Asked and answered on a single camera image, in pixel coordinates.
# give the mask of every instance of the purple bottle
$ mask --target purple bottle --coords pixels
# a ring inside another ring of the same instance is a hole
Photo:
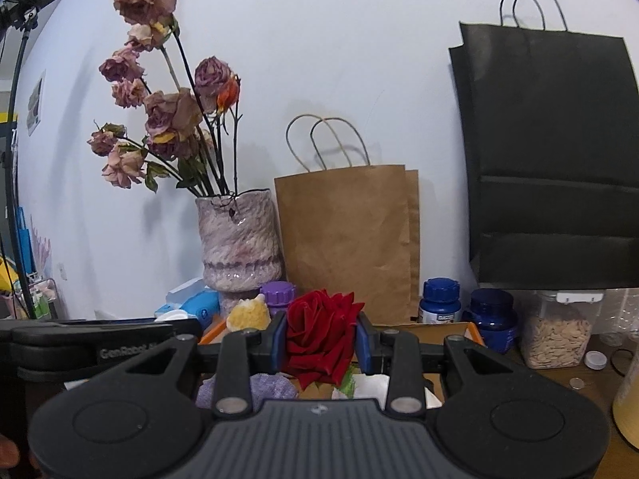
[[[262,285],[260,293],[264,294],[264,301],[273,317],[276,313],[285,312],[288,305],[295,299],[295,285],[287,281],[271,281]]]

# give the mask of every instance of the wooden table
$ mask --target wooden table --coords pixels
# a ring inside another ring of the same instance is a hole
[[[624,347],[635,350],[637,345],[628,341],[624,344]],[[599,337],[594,336],[590,341],[588,350],[601,351],[609,356],[615,348],[602,344]],[[625,370],[627,368],[629,364],[629,357],[627,355],[628,353],[626,352],[621,352],[616,355],[615,363],[619,369],[623,368]],[[581,378],[585,386],[579,392],[587,398],[590,398],[606,412],[610,420],[610,444],[595,474],[595,479],[639,478],[639,451],[632,449],[632,447],[621,438],[619,431],[611,420],[610,409],[612,400],[621,385],[622,377],[614,372],[609,362],[606,368],[601,371],[594,371],[588,369],[584,364],[580,364],[577,367],[541,371],[541,374],[566,387],[570,387],[568,382],[571,378]]]

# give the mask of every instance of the wall picture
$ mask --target wall picture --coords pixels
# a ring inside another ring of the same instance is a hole
[[[29,97],[29,104],[27,109],[27,129],[29,130],[29,136],[36,129],[36,126],[40,123],[41,102],[42,102],[42,89],[44,87],[44,73],[38,79],[38,82],[31,92]]]

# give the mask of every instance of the purple lid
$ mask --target purple lid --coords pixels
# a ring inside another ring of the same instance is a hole
[[[260,293],[269,308],[285,308],[295,299],[295,285],[287,281],[272,281],[262,285]]]

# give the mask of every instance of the blue bottle cap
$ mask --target blue bottle cap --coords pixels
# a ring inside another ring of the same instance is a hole
[[[447,277],[435,277],[424,283],[424,299],[431,303],[451,303],[459,299],[459,283]]]
[[[498,306],[512,308],[513,298],[505,290],[480,288],[470,295],[470,307]]]

